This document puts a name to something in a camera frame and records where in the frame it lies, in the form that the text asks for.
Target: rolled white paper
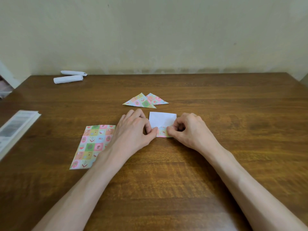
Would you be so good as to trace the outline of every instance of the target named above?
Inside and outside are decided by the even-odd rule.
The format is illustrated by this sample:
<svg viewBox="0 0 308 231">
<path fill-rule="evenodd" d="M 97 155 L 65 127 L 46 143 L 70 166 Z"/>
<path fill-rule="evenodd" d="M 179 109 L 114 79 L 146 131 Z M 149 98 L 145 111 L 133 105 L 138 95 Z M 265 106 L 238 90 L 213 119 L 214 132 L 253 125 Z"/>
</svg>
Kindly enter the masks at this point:
<svg viewBox="0 0 308 231">
<path fill-rule="evenodd" d="M 71 71 L 71 70 L 62 70 L 61 74 L 66 74 L 66 75 L 82 75 L 82 76 L 87 76 L 88 74 L 82 71 Z"/>
<path fill-rule="evenodd" d="M 58 77 L 54 78 L 54 82 L 57 83 L 65 83 L 65 82 L 75 82 L 75 81 L 82 81 L 83 76 L 82 75 L 72 75 L 72 76 L 64 76 L 64 77 Z"/>
</svg>

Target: wood grain surface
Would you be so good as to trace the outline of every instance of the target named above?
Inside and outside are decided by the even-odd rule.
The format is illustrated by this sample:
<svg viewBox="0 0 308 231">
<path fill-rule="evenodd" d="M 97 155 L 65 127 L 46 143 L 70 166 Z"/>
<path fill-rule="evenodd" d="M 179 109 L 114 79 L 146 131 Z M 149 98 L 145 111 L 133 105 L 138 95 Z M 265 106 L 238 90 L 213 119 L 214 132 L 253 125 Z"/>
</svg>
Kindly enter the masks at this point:
<svg viewBox="0 0 308 231">
<path fill-rule="evenodd" d="M 0 162 L 0 230 L 30 230 L 81 178 L 69 170 L 87 125 L 117 124 L 153 93 L 194 112 L 242 166 L 308 225 L 308 90 L 286 73 L 104 75 L 54 84 L 31 76 L 0 102 L 42 115 Z M 173 138 L 156 138 L 107 186 L 85 230 L 251 230 L 212 166 Z"/>
</svg>

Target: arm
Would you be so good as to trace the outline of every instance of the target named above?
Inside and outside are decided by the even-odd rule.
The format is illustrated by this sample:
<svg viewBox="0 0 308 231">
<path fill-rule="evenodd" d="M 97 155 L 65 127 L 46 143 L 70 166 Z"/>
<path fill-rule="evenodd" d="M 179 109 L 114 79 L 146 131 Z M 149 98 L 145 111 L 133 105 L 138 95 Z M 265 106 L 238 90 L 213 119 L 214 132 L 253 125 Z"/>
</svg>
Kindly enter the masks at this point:
<svg viewBox="0 0 308 231">
<path fill-rule="evenodd" d="M 201 117 L 184 113 L 167 131 L 179 142 L 200 152 L 214 167 L 253 230 L 308 230 L 218 143 Z"/>
<path fill-rule="evenodd" d="M 141 109 L 120 119 L 108 148 L 91 169 L 48 211 L 34 227 L 37 230 L 83 230 L 100 196 L 113 176 L 135 152 L 156 137 Z"/>
</svg>

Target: person's right arm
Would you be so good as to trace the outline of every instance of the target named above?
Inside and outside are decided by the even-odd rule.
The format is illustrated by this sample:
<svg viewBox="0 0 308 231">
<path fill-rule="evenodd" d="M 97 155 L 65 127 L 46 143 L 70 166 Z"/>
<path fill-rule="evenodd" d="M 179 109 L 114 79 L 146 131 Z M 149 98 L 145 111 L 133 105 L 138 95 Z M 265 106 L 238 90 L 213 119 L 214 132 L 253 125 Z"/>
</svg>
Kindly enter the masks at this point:
<svg viewBox="0 0 308 231">
<path fill-rule="evenodd" d="M 185 146 L 200 152 L 214 167 L 253 230 L 308 230 L 218 143 L 201 117 L 183 113 L 167 132 Z"/>
</svg>

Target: rectangular patterned paper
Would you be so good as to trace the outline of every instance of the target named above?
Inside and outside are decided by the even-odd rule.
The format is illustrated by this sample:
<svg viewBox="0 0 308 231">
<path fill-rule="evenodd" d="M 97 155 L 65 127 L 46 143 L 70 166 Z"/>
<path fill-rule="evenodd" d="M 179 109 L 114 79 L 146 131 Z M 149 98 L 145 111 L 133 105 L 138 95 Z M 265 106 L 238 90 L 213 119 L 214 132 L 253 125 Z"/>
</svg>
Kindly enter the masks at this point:
<svg viewBox="0 0 308 231">
<path fill-rule="evenodd" d="M 171 126 L 175 119 L 175 113 L 150 112 L 149 121 L 151 127 L 158 127 L 159 131 L 156 137 L 171 137 L 167 134 L 167 127 Z"/>
<path fill-rule="evenodd" d="M 159 98 L 158 96 L 150 93 L 147 95 L 147 98 L 148 100 L 153 104 L 153 105 L 156 105 L 156 104 L 169 104 L 168 102 L 162 100 L 161 98 Z"/>
<path fill-rule="evenodd" d="M 143 95 L 143 93 L 140 93 L 138 96 L 131 98 L 129 101 L 125 102 L 124 105 L 156 109 L 156 107 L 152 105 L 152 103 L 145 95 Z"/>
<path fill-rule="evenodd" d="M 87 126 L 70 169 L 90 168 L 110 142 L 115 128 L 115 125 Z"/>
</svg>

